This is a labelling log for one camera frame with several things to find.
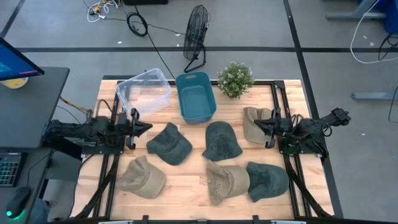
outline green leaves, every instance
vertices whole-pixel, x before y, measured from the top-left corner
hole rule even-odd
[[[231,99],[240,98],[254,83],[252,71],[243,63],[231,62],[218,72],[218,88]]]

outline wooden table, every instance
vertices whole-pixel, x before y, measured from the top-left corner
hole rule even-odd
[[[98,99],[105,99],[112,105],[116,84],[117,80],[102,81]],[[304,117],[308,117],[307,103],[300,80],[285,80],[285,85],[291,114],[300,113]],[[254,106],[273,109],[271,88],[264,85],[255,85],[240,100],[230,100],[216,86],[213,87],[213,91],[217,102],[217,111],[208,123],[188,125],[184,122],[180,115],[175,86],[172,86],[170,105],[142,119],[144,122],[152,123],[154,127],[140,138],[136,138],[137,149],[135,151],[125,148],[124,154],[119,160],[118,177],[126,170],[132,159],[146,155],[151,164],[165,172],[167,176],[166,184],[160,195],[152,200],[116,188],[111,213],[112,220],[141,220],[143,215],[149,215],[150,220],[250,220],[253,215],[259,215],[260,219],[265,220],[293,219],[289,191],[279,197],[261,199],[256,203],[253,203],[246,193],[238,197],[227,198],[218,206],[212,206],[205,174],[206,161],[201,155],[205,150],[205,129],[210,123],[226,121],[231,124],[239,145],[243,149],[243,153],[239,157],[220,161],[218,164],[238,164],[246,167],[249,161],[253,161],[284,168],[284,160],[277,145],[274,149],[265,149],[262,144],[247,141],[243,135],[243,108]],[[111,115],[105,105],[99,109],[99,114]],[[179,131],[193,146],[191,154],[179,166],[168,165],[158,156],[147,153],[146,142],[161,132],[168,122],[177,125]],[[81,169],[72,216],[82,210],[95,192],[100,176],[102,157],[101,155],[94,156]],[[333,213],[320,159],[314,154],[302,154],[300,158],[308,190],[328,213]],[[304,215],[298,188],[296,188],[296,193],[300,214]],[[103,197],[102,213],[100,214],[103,214],[104,211],[105,198],[106,193]]]

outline computer monitor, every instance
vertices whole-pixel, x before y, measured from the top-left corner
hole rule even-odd
[[[0,81],[43,74],[42,69],[0,37]]]

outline black fan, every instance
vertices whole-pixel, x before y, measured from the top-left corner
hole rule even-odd
[[[189,17],[187,31],[185,32],[184,40],[184,57],[190,60],[190,63],[185,67],[184,72],[191,72],[206,64],[206,48],[203,45],[205,41],[206,31],[208,28],[209,18],[207,9],[200,5],[195,6]],[[198,59],[200,51],[203,49],[203,63],[194,68],[188,69],[193,61]]]

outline concrete floor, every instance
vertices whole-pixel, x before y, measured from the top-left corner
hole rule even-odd
[[[95,0],[86,0],[92,5]],[[302,47],[347,48],[356,21],[328,21],[327,11],[352,10],[356,1],[290,0],[298,38]],[[294,47],[284,3],[281,0],[170,0],[165,6],[139,6],[148,23],[184,32],[192,8],[203,4],[211,13],[206,46]],[[0,30],[17,3],[3,1]],[[122,10],[110,8],[109,17],[124,19]],[[158,47],[182,46],[183,37],[149,29]],[[363,22],[355,47],[378,47],[386,36],[381,21]],[[121,21],[86,20],[82,1],[25,0],[5,39],[14,47],[150,47],[147,38],[133,35]],[[161,52],[174,75],[183,73],[187,61],[181,52]],[[57,52],[25,53],[39,66],[69,67],[70,76],[62,95],[74,103],[92,108],[103,75],[137,75],[160,68],[171,78],[155,52]],[[358,54],[363,60],[376,60],[376,53]],[[350,98],[354,91],[392,91],[398,84],[396,62],[363,65],[349,53],[304,53],[308,75],[320,116],[336,107],[350,112],[352,122],[335,128],[327,144],[341,207],[345,218],[398,222],[396,186],[398,151],[395,133],[398,124],[389,123],[389,102],[358,102]],[[207,54],[202,70],[216,78],[216,72],[232,61],[249,65],[257,79],[302,79],[295,52],[220,52]],[[393,118],[398,119],[398,108]],[[83,121],[84,115],[73,112]],[[62,110],[54,118],[73,122]],[[68,215],[73,184],[49,185],[46,197],[55,201],[51,217]],[[62,187],[64,196],[57,197]]]

